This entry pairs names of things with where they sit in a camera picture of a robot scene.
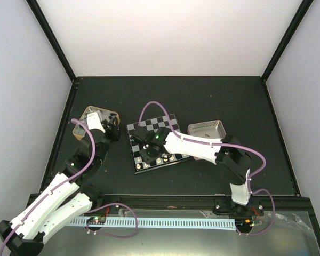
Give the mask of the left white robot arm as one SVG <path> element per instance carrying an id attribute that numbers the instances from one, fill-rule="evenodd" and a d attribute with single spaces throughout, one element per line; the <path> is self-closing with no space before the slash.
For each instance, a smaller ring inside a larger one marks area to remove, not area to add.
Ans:
<path id="1" fill-rule="evenodd" d="M 85 131 L 79 148 L 25 210 L 11 221 L 0 222 L 0 255 L 5 248 L 13 255 L 39 255 L 70 220 L 103 209 L 102 193 L 89 180 L 104 163 L 110 144 L 120 139 L 119 115 L 101 119 L 93 112 L 84 121 L 73 118 L 71 122 Z"/>

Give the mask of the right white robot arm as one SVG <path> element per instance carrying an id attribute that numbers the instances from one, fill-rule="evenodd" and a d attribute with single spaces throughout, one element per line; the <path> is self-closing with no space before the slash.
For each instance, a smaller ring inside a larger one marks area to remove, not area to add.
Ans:
<path id="1" fill-rule="evenodd" d="M 222 177 L 230 184 L 232 209 L 244 215 L 251 209 L 251 158 L 241 145 L 223 139 L 200 138 L 160 127 L 156 132 L 137 126 L 131 140 L 140 147 L 140 155 L 150 164 L 164 155 L 182 154 L 208 161 L 217 166 Z"/>

